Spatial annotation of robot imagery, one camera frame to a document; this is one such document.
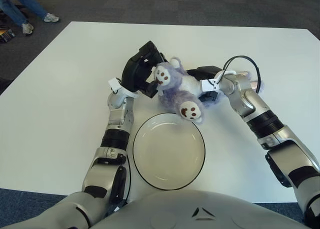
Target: floor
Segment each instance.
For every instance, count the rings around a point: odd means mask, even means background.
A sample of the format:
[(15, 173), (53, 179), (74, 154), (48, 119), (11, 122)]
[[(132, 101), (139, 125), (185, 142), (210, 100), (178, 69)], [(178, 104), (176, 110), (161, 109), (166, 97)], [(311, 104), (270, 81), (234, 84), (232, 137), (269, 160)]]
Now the floor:
[[(320, 39), (320, 0), (38, 1), (50, 13), (60, 16), (61, 21), (45, 23), (24, 9), (35, 27), (34, 34), (25, 37), (21, 29), (8, 19), (5, 25), (16, 33), (16, 37), (9, 43), (0, 44), (2, 78), (15, 79), (71, 21), (301, 28), (308, 29)], [(34, 217), (63, 197), (0, 189), (0, 227)], [(297, 203), (262, 206), (302, 222)]]

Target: white plate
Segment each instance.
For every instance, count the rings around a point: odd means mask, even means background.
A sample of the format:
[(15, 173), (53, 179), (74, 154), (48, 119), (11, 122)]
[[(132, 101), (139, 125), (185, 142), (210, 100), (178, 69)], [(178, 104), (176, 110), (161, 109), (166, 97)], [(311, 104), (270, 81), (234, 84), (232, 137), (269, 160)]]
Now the white plate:
[(190, 184), (205, 161), (205, 143), (198, 128), (173, 113), (147, 120), (133, 143), (134, 164), (141, 177), (161, 190)]

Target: sneaker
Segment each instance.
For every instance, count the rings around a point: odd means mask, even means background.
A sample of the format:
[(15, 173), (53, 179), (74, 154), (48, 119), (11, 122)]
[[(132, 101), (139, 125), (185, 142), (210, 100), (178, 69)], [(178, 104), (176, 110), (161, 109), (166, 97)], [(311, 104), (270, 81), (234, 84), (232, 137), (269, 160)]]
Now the sneaker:
[(43, 21), (44, 21), (45, 23), (56, 23), (57, 21), (59, 21), (59, 17), (57, 17), (57, 16), (54, 15), (54, 14), (48, 13), (48, 14), (44, 17)]
[(33, 33), (34, 31), (34, 26), (31, 25), (30, 23), (23, 23), (22, 24), (22, 33), (25, 35), (25, 36), (29, 36)]

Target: black cable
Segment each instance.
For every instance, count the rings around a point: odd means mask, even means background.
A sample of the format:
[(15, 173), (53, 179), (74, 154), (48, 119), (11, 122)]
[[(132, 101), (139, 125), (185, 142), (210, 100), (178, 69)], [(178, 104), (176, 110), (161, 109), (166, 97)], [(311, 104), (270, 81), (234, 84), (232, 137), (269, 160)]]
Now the black cable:
[(224, 76), (224, 74), (225, 74), (225, 72), (226, 72), (229, 64), (230, 64), (234, 59), (236, 59), (236, 58), (244, 58), (244, 59), (247, 59), (249, 62), (251, 62), (251, 63), (254, 65), (255, 70), (256, 70), (256, 75), (257, 75), (257, 77), (258, 77), (258, 82), (257, 82), (257, 85), (256, 85), (256, 90), (255, 90), (255, 92), (256, 92), (256, 93), (259, 93), (260, 87), (261, 87), (261, 76), (260, 76), (259, 68), (258, 68), (257, 64), (255, 63), (255, 61), (252, 60), (250, 57), (248, 57), (248, 56), (246, 56), (246, 55), (236, 55), (236, 56), (234, 56), (234, 57), (231, 57), (229, 60), (227, 60), (227, 61), (225, 62), (225, 64), (224, 64), (224, 66), (223, 66), (223, 72), (222, 72), (222, 75), (221, 75), (219, 81), (217, 82), (217, 84), (219, 84), (219, 83), (221, 82), (221, 80), (222, 80), (222, 78), (223, 78), (223, 76)]
[(216, 89), (215, 85), (209, 79), (207, 79), (207, 81), (208, 81), (209, 84), (211, 84), (211, 86), (213, 86), (214, 89)]
[(125, 205), (127, 204), (127, 200), (128, 200), (128, 197), (129, 197), (129, 193), (130, 193), (130, 189), (131, 189), (131, 166), (130, 166), (130, 161), (129, 161), (129, 157), (128, 155), (126, 155), (126, 160), (128, 162), (128, 166), (129, 166), (129, 178), (130, 178), (130, 182), (129, 182), (129, 189), (128, 189), (128, 193), (126, 195), (126, 198), (125, 198)]

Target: jeans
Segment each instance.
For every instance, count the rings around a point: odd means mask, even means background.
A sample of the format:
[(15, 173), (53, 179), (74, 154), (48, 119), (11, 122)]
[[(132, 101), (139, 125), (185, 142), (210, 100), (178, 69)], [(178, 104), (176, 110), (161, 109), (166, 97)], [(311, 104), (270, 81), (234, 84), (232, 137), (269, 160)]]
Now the jeans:
[[(43, 19), (47, 15), (47, 11), (36, 0), (19, 1), (40, 18)], [(23, 23), (28, 22), (26, 17), (10, 0), (0, 0), (0, 9), (5, 14), (7, 14), (18, 26), (21, 26)]]

